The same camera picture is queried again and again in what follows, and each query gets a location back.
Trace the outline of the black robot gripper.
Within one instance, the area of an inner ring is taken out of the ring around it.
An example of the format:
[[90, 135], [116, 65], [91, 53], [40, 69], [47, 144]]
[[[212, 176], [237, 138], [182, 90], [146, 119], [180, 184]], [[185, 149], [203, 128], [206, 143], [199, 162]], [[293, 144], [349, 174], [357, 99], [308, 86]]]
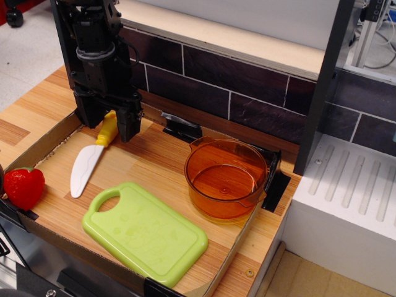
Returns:
[[110, 110], [116, 111], [121, 141], [129, 142], [140, 132], [141, 95], [132, 85], [132, 67], [121, 58], [83, 61], [73, 70], [76, 114], [85, 126], [96, 128]]

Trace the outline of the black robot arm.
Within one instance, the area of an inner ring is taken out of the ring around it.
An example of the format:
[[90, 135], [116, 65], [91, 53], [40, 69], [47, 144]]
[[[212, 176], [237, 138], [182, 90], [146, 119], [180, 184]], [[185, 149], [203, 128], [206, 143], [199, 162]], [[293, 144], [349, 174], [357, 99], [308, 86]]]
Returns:
[[132, 84], [133, 46], [119, 34], [121, 13], [114, 1], [52, 1], [51, 7], [80, 121], [94, 128], [115, 111], [121, 140], [129, 142], [140, 131], [143, 109]]

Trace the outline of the metal robot base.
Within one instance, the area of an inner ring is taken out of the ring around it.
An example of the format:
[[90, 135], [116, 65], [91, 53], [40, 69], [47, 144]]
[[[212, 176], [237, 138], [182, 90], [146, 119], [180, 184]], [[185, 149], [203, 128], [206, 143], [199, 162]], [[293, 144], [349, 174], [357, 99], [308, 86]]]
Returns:
[[17, 214], [1, 203], [1, 226], [31, 272], [71, 296], [139, 296], [66, 251], [28, 232]]

